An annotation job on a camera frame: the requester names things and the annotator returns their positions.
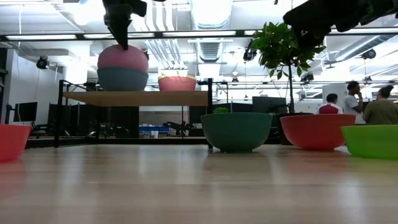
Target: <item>lime green bowl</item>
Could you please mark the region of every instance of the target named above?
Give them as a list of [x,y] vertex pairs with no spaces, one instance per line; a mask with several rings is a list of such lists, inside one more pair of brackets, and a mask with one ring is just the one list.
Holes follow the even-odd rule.
[[353,156],[398,159],[398,125],[346,126],[341,129]]
[[200,117],[207,140],[221,152],[252,152],[265,143],[272,115],[265,113],[219,113]]

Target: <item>ceiling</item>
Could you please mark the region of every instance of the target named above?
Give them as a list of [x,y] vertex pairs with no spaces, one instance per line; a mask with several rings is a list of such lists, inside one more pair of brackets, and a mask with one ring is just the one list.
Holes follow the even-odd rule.
[[[89,0],[92,5],[90,7],[81,8],[79,4],[67,3],[64,4],[61,0],[45,1],[45,0],[15,0],[10,4],[10,1],[0,0],[0,34],[43,34],[43,33],[99,33],[108,32],[103,23],[103,6],[101,0]],[[229,22],[229,29],[261,29],[263,23],[266,21],[282,22],[282,16],[292,7],[298,6],[305,0],[280,0],[278,5],[274,5],[274,0],[235,0],[233,1],[232,13]],[[191,30],[192,23],[190,18],[189,0],[168,0],[168,4],[173,7],[173,25],[176,30]],[[153,13],[156,12],[156,7],[160,4],[154,3]],[[216,14],[219,9],[217,6],[209,4],[208,14]],[[81,24],[80,16],[84,15],[87,22],[86,25]],[[367,27],[382,27],[388,22],[394,20],[394,16],[387,16],[380,18]],[[133,24],[129,27],[130,32],[136,31]],[[350,45],[356,43],[364,36],[331,36],[326,38],[327,55],[339,52]],[[195,44],[189,44],[188,39],[178,39],[178,47],[180,49],[182,59],[188,68],[188,73],[191,75],[198,74],[197,53]],[[220,69],[221,79],[230,80],[233,71],[238,72],[239,79],[244,80],[246,71],[246,80],[263,81],[269,80],[267,77],[267,70],[264,70],[257,64],[258,59],[246,64],[243,63],[242,57],[244,48],[247,46],[248,38],[234,38],[232,42],[225,43],[223,53],[218,62],[222,62]],[[116,44],[113,40],[96,40],[96,41],[65,41],[65,42],[23,42],[21,43],[23,54],[29,57],[38,57],[43,53],[42,50],[53,50],[52,56],[49,59],[52,62],[57,62],[60,65],[68,66],[71,58],[65,56],[65,51],[71,52],[67,56],[74,57],[81,54],[81,48],[90,46],[90,56],[85,59],[90,65],[96,65],[98,54],[110,45]],[[146,49],[144,40],[130,40],[130,45],[140,49]],[[326,69],[327,65],[322,65],[321,60],[314,63],[312,72],[317,81],[324,80],[362,80],[364,74],[373,74],[374,80],[392,80],[398,78],[398,73],[394,69],[389,72],[381,73],[386,68],[394,68],[396,66],[397,57],[396,50],[398,50],[398,38],[394,37],[387,42],[384,42],[374,50],[377,52],[377,57],[366,62],[366,69],[362,59],[352,58],[344,62],[335,63],[333,68]],[[56,50],[59,50],[59,57],[57,57]],[[150,54],[150,69],[153,74],[150,77],[150,82],[156,82],[159,63],[156,58]],[[95,78],[96,72],[92,70],[89,72],[88,78]]]

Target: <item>potted plant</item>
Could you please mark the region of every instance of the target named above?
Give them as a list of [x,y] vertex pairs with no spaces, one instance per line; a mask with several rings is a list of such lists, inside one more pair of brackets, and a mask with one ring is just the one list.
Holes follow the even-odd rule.
[[290,88],[290,103],[288,104],[288,114],[277,115],[277,125],[282,144],[291,144],[285,138],[279,118],[295,115],[293,97],[293,67],[296,68],[298,77],[306,72],[315,54],[319,54],[326,47],[319,45],[313,48],[302,49],[297,43],[296,36],[287,24],[265,23],[262,30],[254,33],[252,47],[260,51],[259,64],[269,70],[269,76],[277,76],[280,80],[283,76],[288,78]]
[[271,129],[272,115],[230,113],[220,107],[200,117],[207,141],[221,152],[252,152],[263,145]]

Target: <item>air duct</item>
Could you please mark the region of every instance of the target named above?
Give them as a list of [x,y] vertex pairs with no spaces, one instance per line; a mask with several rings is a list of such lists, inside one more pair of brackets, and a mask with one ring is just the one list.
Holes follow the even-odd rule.
[[[397,19],[393,19],[384,25],[384,27],[396,27],[396,26],[398,26]],[[361,40],[348,46],[347,48],[340,50],[336,54],[336,61],[342,62],[350,58],[353,58],[355,56],[358,56],[395,36],[396,35],[392,34],[392,35],[375,35],[375,36],[364,37]]]
[[[192,26],[195,30],[227,29],[231,18],[232,0],[190,0]],[[216,62],[224,43],[197,44],[203,62]]]

